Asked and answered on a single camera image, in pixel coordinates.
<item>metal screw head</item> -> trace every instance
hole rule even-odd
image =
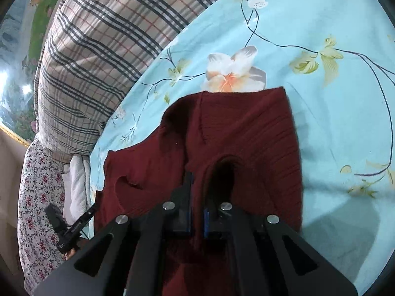
[[[163,204],[163,209],[165,210],[172,210],[175,208],[175,203],[172,201],[166,201],[166,203]]]
[[[124,224],[126,221],[128,221],[129,217],[126,215],[119,215],[116,219],[115,222],[117,224]]]
[[[221,208],[223,211],[228,211],[228,210],[232,209],[233,206],[232,206],[231,203],[222,203],[222,204],[220,205],[220,208]]]
[[[278,224],[280,221],[277,215],[269,215],[266,219],[269,224]]]

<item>dark red sweater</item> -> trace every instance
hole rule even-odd
[[[232,184],[216,174],[224,163],[233,166]],[[96,195],[95,230],[121,213],[141,215],[167,201],[185,170],[194,174],[196,234],[190,243],[170,245],[163,296],[232,295],[224,254],[202,244],[204,196],[216,174],[219,190],[232,186],[232,204],[250,213],[277,214],[299,230],[299,148],[285,90],[201,92],[179,99],[147,139],[108,153],[104,190]]]

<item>light blue bedsheet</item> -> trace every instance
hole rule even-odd
[[[299,138],[303,237],[364,293],[395,248],[395,29],[377,0],[220,0],[168,45],[90,162],[145,139],[178,98],[284,86]]]

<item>checkered fabric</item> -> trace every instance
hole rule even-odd
[[[55,160],[89,155],[159,53],[217,0],[64,0],[35,81],[41,143]]]

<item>bedding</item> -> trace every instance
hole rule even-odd
[[[216,0],[64,0],[35,78],[40,140],[63,163],[89,155],[163,48]]]
[[[26,151],[18,200],[19,257],[25,276],[24,288],[33,295],[36,286],[63,261],[44,209],[49,203],[63,209],[62,169],[35,137]]]
[[[362,295],[395,242],[395,29],[377,0],[219,0],[145,70],[90,156],[143,141],[177,99],[283,86],[299,140],[301,235]]]

